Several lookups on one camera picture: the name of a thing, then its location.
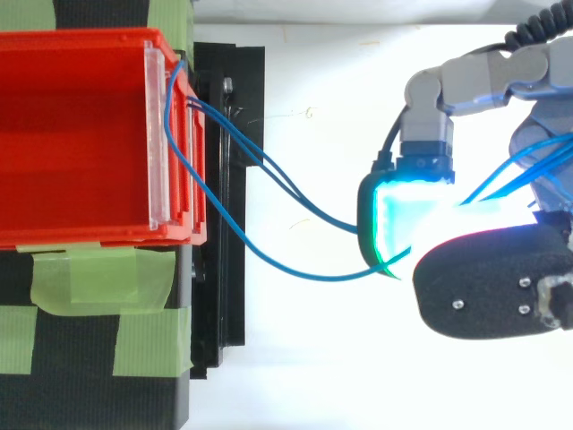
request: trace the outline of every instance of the red plastic bin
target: red plastic bin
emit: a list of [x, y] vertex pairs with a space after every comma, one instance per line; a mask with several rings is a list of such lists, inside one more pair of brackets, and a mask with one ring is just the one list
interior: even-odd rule
[[[177, 61], [153, 29], [0, 33], [0, 247], [205, 241], [205, 195], [162, 129]], [[171, 127], [204, 177], [189, 95], [181, 72]]]

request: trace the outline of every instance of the screw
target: screw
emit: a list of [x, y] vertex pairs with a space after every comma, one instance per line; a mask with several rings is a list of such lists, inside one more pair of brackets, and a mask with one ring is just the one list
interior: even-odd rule
[[223, 80], [223, 92], [225, 92], [225, 94], [231, 94], [233, 92], [233, 80], [231, 78], [225, 78]]
[[519, 313], [522, 315], [527, 315], [531, 312], [531, 307], [529, 305], [521, 305], [519, 307]]
[[454, 303], [452, 303], [451, 305], [457, 311], [461, 311], [466, 304], [464, 303], [463, 300], [454, 300]]
[[519, 286], [521, 288], [529, 288], [531, 287], [531, 278], [522, 278], [519, 280]]

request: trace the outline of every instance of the white table surface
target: white table surface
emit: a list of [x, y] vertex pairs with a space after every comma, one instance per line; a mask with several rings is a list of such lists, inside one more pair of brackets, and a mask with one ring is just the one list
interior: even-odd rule
[[[357, 187], [408, 79], [507, 29], [198, 25], [196, 40], [266, 47], [265, 150], [319, 207], [355, 222]], [[530, 108], [512, 101], [456, 118], [457, 186], [473, 189], [508, 156]], [[248, 235], [281, 262], [319, 274], [364, 269], [355, 236], [313, 217], [258, 168], [248, 170], [246, 208]], [[250, 252], [245, 284], [247, 346], [229, 348], [208, 381], [192, 381], [187, 430], [569, 425], [573, 334], [449, 339], [424, 325], [410, 283], [310, 282]]]

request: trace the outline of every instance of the tape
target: tape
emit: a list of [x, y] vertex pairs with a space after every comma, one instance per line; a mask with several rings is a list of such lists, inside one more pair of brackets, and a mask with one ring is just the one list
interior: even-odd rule
[[177, 378], [191, 367], [190, 307], [120, 317], [114, 376]]
[[19, 253], [47, 253], [49, 251], [65, 251], [66, 249], [93, 249], [101, 248], [100, 242], [81, 242], [77, 244], [53, 244], [53, 245], [17, 245]]
[[31, 374], [36, 306], [0, 306], [0, 374]]
[[189, 0], [150, 0], [148, 27], [160, 29], [174, 50], [193, 59], [193, 7]]
[[2, 0], [0, 30], [55, 30], [56, 14], [52, 0]]
[[159, 313], [173, 286], [175, 252], [119, 247], [32, 256], [32, 303], [52, 315]]

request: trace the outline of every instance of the black coiled cable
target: black coiled cable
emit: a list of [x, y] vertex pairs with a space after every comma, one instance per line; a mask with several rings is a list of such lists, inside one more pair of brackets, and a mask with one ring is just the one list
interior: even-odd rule
[[515, 52], [521, 47], [546, 43], [568, 30], [573, 30], [573, 0], [562, 0], [506, 34], [505, 44], [508, 51]]

